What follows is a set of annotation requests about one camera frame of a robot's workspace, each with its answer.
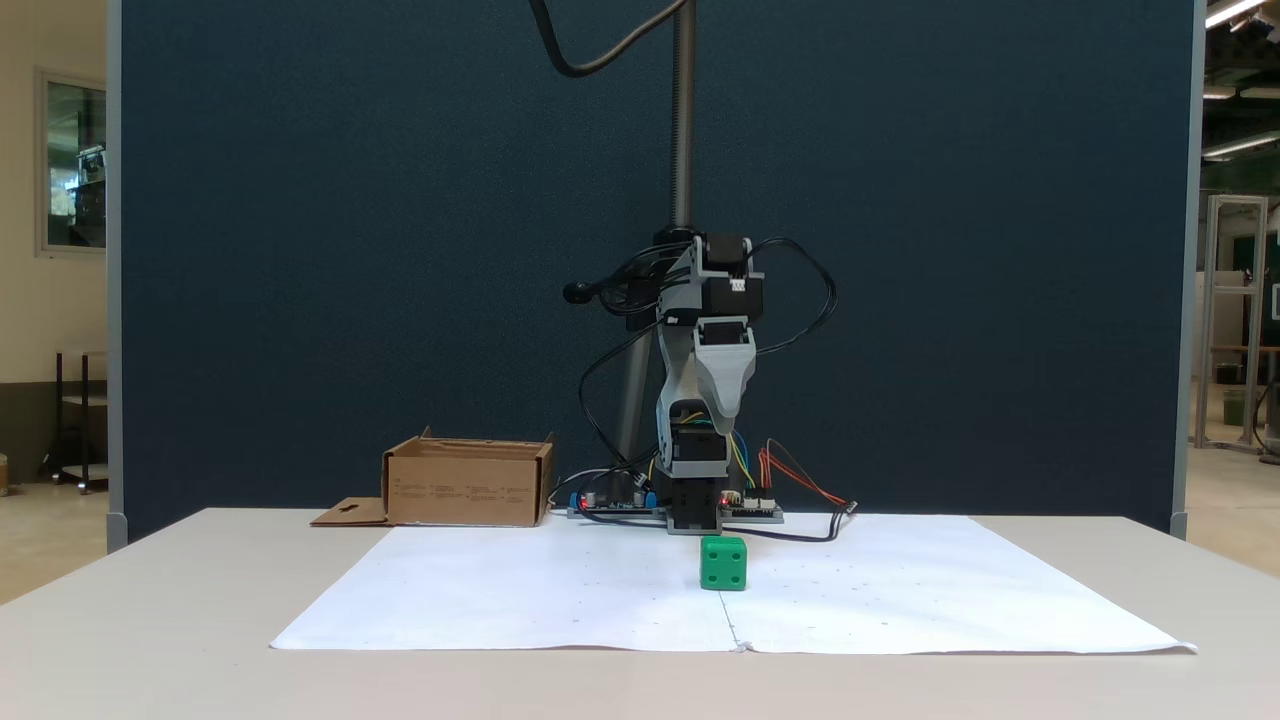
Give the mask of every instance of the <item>ceiling light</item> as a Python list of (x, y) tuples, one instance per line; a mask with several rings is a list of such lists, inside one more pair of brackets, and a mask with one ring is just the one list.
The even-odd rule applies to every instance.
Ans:
[(1266, 0), (1222, 0), (1221, 3), (1213, 3), (1213, 5), (1208, 9), (1208, 17), (1204, 18), (1204, 29), (1217, 27), (1245, 10), (1257, 8), (1265, 1)]
[(1212, 159), (1219, 155), (1228, 155), (1238, 150), (1247, 150), (1249, 147), (1257, 147), (1258, 145), (1266, 145), (1268, 142), (1275, 142), (1280, 140), (1280, 131), (1265, 132), (1262, 135), (1256, 135), (1253, 137), (1247, 137), (1244, 140), (1236, 140), (1235, 142), (1228, 142), (1226, 145), (1215, 145), (1213, 147), (1207, 147), (1201, 156)]
[(1280, 87), (1249, 87), (1240, 91), (1240, 97), (1253, 100), (1280, 100)]

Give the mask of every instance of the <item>white table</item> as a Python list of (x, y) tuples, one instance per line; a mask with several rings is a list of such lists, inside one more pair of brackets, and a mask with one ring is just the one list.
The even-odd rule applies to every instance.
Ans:
[(206, 510), (0, 606), (0, 717), (1280, 716), (1280, 580), (1128, 520), (978, 519), (1201, 655), (274, 651), (388, 532), (317, 514)]

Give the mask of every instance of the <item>red wire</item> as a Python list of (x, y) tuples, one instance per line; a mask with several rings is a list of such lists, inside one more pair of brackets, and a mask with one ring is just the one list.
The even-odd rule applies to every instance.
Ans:
[(806, 487), (806, 488), (817, 492), (818, 495), (826, 497), (831, 502), (833, 502), (836, 505), (847, 505), (841, 497), (831, 495), (829, 492), (827, 492), (827, 491), (822, 489), (820, 487), (818, 487), (818, 483), (813, 482), (813, 479), (809, 478), (808, 475), (800, 477), (800, 474), (797, 474), (795, 470), (792, 470), (791, 468), (788, 468), (785, 462), (782, 462), (781, 460), (778, 460), (777, 457), (774, 457), (773, 454), (769, 452), (769, 450), (768, 450), (768, 442), (765, 442), (765, 446), (760, 448), (759, 460), (760, 460), (760, 475), (763, 478), (760, 480), (760, 486), (762, 487), (767, 487), (767, 488), (772, 488), (773, 487), (773, 475), (772, 475), (771, 468), (777, 468), (777, 469), (782, 470), (787, 477), (790, 477), (796, 483), (799, 483), (799, 484), (801, 484), (801, 486), (804, 486), (804, 487)]

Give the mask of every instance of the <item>orange wire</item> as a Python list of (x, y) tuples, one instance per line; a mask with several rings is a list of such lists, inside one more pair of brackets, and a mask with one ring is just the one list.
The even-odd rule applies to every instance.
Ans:
[(801, 484), (801, 486), (804, 486), (804, 487), (814, 491), (815, 493), (826, 497), (831, 502), (833, 502), (836, 505), (847, 505), (844, 498), (841, 498), (838, 496), (835, 496), (835, 495), (832, 495), (832, 493), (822, 489), (820, 487), (818, 487), (818, 483), (815, 483), (813, 480), (813, 478), (810, 478), (809, 474), (804, 471), (803, 468), (800, 469), (800, 473), (803, 473), (804, 477), (801, 477), (795, 470), (792, 470), (790, 466), (787, 466), (785, 462), (782, 462), (781, 460), (778, 460), (773, 455), (773, 452), (771, 452), (768, 450), (769, 442), (774, 442), (776, 443), (777, 441), (774, 441), (773, 438), (769, 438), (768, 441), (765, 441), (764, 447), (760, 448), (760, 454), (759, 454), (760, 474), (764, 478), (762, 480), (762, 486), (763, 487), (773, 487), (773, 477), (772, 477), (771, 468), (777, 468), (777, 469), (782, 470), (782, 473), (785, 473), (787, 477), (790, 477), (796, 483), (799, 483), (799, 484)]

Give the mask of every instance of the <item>window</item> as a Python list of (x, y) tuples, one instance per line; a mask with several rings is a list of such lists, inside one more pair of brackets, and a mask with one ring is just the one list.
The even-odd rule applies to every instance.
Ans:
[(36, 252), (106, 247), (106, 92), (100, 82), (36, 72)]

